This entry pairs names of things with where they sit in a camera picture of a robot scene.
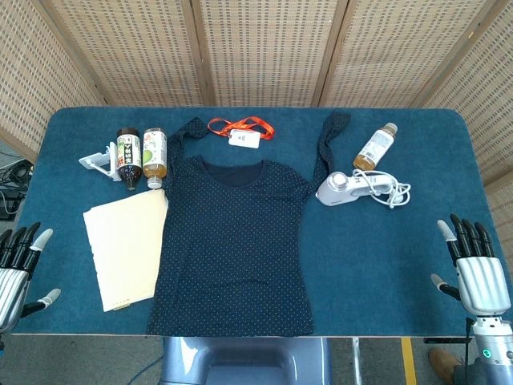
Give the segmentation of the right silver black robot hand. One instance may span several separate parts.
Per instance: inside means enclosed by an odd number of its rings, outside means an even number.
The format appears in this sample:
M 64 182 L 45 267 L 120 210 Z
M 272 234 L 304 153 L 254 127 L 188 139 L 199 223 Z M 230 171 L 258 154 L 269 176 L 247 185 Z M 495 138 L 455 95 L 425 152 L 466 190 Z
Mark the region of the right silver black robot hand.
M 471 223 L 450 215 L 451 225 L 438 220 L 437 226 L 446 242 L 458 279 L 451 286 L 437 274 L 430 279 L 436 289 L 462 303 L 477 317 L 496 317 L 511 308 L 506 276 L 495 256 L 491 237 L 479 222 Z

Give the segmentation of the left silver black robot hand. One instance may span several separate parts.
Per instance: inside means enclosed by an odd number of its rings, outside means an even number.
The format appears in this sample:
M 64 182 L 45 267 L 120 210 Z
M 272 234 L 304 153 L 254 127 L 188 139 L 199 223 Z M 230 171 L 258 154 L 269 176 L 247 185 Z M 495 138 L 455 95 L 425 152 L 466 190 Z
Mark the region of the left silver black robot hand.
M 54 288 L 35 302 L 26 301 L 39 257 L 53 235 L 52 229 L 37 234 L 39 227 L 35 222 L 28 228 L 1 233 L 2 334 L 14 329 L 20 319 L 53 305 L 61 294 L 60 289 Z

